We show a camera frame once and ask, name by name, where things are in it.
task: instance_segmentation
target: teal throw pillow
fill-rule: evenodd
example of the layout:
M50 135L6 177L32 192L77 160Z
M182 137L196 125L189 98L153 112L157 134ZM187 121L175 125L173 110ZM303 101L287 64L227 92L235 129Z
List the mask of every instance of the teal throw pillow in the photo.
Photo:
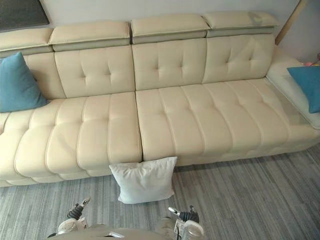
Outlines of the teal throw pillow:
M0 113L47 104L21 52L0 59Z
M308 99L309 113L320 113L320 66L289 67L287 70Z

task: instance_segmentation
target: pillow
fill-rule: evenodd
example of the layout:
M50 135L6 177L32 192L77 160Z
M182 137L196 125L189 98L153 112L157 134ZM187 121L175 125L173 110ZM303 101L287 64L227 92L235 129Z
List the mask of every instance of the pillow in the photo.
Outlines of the pillow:
M309 113L320 112L320 66L299 66L287 68L301 87L309 103Z
M172 174L177 157L166 157L141 163L119 163L110 165L111 172L120 186L119 201L138 204L170 198Z
M0 62L0 113L47 104L21 52Z

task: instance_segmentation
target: white wall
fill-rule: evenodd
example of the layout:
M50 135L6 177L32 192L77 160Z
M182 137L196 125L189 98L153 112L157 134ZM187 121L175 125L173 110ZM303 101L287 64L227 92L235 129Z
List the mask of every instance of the white wall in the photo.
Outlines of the white wall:
M309 0L280 43L301 62L315 62L320 53L320 0Z
M51 26L99 20L131 20L170 13L259 10L282 26L299 0L40 0Z

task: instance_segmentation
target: leather sofa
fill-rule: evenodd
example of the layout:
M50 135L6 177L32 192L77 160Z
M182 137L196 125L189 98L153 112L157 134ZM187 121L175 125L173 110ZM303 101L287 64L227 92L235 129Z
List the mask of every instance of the leather sofa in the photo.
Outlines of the leather sofa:
M0 58L22 52L50 100L0 113L0 187L110 175L116 163L178 156L178 166L205 164L320 142L320 130L270 82L289 77L292 59L275 47L276 25L267 13L236 11L0 33Z

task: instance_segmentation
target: carpet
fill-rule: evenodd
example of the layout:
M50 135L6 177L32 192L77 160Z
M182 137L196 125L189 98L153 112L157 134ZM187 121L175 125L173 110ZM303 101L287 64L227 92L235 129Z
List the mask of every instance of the carpet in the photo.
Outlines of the carpet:
M175 195L117 201L113 176L0 188L0 239L43 240L87 195L88 224L153 230L168 207L194 205L209 240L320 239L320 144L308 150L176 168Z

